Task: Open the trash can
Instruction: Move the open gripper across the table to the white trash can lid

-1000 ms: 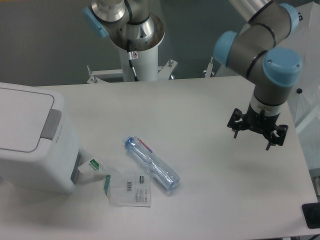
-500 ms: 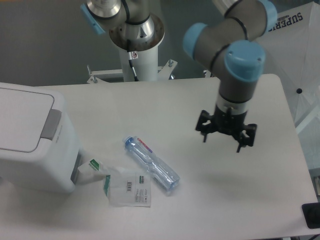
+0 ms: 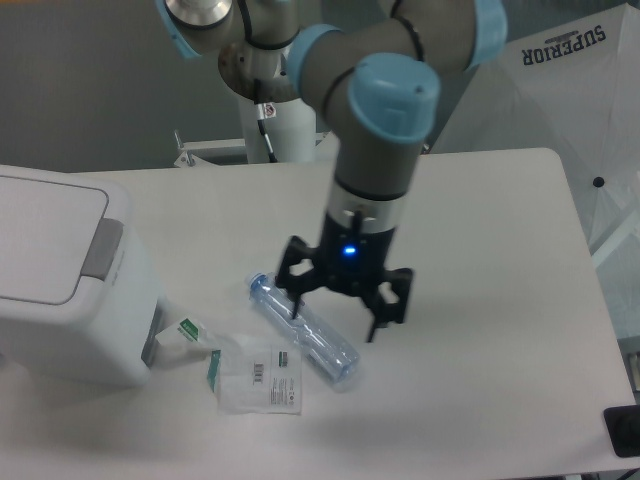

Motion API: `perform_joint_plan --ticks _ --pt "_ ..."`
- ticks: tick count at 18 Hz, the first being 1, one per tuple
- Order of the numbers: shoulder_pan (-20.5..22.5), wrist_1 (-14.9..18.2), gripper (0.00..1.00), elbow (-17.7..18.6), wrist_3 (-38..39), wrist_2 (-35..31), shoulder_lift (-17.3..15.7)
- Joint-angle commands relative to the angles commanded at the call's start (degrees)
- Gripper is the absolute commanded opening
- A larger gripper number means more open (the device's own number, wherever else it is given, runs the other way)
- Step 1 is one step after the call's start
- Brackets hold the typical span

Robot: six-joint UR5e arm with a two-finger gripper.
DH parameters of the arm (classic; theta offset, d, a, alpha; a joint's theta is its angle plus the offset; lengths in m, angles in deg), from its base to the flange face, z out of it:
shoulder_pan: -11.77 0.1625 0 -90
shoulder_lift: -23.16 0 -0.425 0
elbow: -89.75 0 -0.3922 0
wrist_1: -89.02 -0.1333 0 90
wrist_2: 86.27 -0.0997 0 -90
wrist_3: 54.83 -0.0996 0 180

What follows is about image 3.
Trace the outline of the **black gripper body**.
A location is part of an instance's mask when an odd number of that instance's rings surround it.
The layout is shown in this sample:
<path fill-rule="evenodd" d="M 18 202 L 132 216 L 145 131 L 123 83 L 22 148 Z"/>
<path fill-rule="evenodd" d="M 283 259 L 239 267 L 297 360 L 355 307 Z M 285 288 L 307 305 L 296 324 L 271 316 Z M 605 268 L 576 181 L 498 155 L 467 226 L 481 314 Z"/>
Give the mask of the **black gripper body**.
<path fill-rule="evenodd" d="M 360 297 L 384 283 L 395 286 L 398 274 L 385 268 L 395 231 L 355 233 L 326 214 L 313 259 L 313 289 Z"/>

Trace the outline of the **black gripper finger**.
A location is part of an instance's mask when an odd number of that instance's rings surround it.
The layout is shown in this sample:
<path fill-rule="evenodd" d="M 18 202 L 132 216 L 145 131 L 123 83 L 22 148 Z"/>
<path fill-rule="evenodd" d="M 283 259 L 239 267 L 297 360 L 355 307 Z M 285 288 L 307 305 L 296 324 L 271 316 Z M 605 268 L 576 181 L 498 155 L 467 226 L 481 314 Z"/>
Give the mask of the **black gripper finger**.
<path fill-rule="evenodd" d="M 390 323 L 403 324 L 409 304 L 414 271 L 411 268 L 384 270 L 365 284 L 364 305 L 372 314 L 367 342 Z"/>
<path fill-rule="evenodd" d="M 314 291 L 320 287 L 320 274 L 315 269 L 318 249 L 310 247 L 301 237 L 292 236 L 284 249 L 279 269 L 276 273 L 275 285 L 284 290 L 292 302 L 291 319 L 298 315 L 305 293 Z M 311 268 L 299 274 L 295 274 L 292 268 L 301 265 L 308 260 Z"/>

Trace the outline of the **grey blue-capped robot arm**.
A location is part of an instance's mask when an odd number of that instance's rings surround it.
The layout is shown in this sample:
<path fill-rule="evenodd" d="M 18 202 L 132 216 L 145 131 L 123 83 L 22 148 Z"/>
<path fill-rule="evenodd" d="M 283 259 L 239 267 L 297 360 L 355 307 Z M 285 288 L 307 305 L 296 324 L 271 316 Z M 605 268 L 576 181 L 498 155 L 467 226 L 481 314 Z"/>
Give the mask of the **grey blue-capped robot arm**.
<path fill-rule="evenodd" d="M 302 28 L 298 1 L 160 1 L 159 17 L 185 56 L 232 45 L 274 53 L 267 75 L 241 56 L 243 89 L 257 103 L 300 99 L 333 131 L 339 150 L 317 246 L 292 237 L 276 284 L 294 303 L 318 288 L 360 299 L 372 328 L 403 323 L 413 272 L 385 266 L 443 76 L 494 59 L 508 19 L 499 1 L 397 1 L 357 32 Z"/>

